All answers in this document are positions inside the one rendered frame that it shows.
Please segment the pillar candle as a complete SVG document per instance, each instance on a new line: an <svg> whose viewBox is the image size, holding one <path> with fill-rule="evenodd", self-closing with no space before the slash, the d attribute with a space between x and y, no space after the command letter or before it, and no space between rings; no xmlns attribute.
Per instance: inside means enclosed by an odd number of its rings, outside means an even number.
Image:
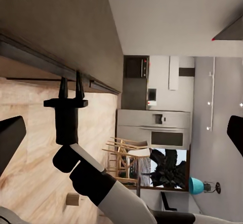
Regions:
<svg viewBox="0 0 243 224"><path fill-rule="evenodd" d="M72 206L79 206L82 200L82 195L73 192L73 193L68 193L66 196L66 205L72 205Z"/></svg>

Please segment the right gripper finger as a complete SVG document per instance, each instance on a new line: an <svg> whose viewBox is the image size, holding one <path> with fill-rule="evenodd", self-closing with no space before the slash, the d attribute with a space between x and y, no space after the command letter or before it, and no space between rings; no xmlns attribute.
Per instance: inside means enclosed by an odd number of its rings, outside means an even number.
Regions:
<svg viewBox="0 0 243 224"><path fill-rule="evenodd" d="M80 101L81 99L83 99L85 97L82 79L81 79L79 71L76 72L76 89L75 90L76 90L76 97L73 100Z"/></svg>
<svg viewBox="0 0 243 224"><path fill-rule="evenodd" d="M67 78L62 78L60 90L59 90L59 99L61 101L70 101L71 99L68 98L68 86L67 86Z"/></svg>

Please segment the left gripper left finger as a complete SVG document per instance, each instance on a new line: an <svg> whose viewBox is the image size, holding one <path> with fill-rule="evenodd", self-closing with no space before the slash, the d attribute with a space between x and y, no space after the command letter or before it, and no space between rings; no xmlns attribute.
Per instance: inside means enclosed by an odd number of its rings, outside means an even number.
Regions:
<svg viewBox="0 0 243 224"><path fill-rule="evenodd" d="M22 116L0 121L0 177L26 135Z"/></svg>

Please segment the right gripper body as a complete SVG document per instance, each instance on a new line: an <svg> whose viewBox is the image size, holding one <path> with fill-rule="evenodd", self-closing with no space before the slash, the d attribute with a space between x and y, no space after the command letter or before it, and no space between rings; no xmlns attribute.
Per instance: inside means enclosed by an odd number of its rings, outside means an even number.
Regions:
<svg viewBox="0 0 243 224"><path fill-rule="evenodd" d="M56 130L71 131L78 129L78 109L88 106L88 100L61 101L50 99L44 101L44 107L55 108Z"/></svg>

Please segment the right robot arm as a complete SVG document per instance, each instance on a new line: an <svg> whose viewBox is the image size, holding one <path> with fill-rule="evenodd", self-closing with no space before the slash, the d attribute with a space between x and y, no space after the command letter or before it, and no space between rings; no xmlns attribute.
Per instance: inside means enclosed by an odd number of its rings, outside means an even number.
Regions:
<svg viewBox="0 0 243 224"><path fill-rule="evenodd" d="M44 101L44 107L55 108L56 142L62 145L53 165L63 173L71 172L74 191L88 196L114 224L243 224L202 214L151 210L78 144L78 109L88 106L79 71L75 90L76 97L69 99L67 78L62 78L58 99Z"/></svg>

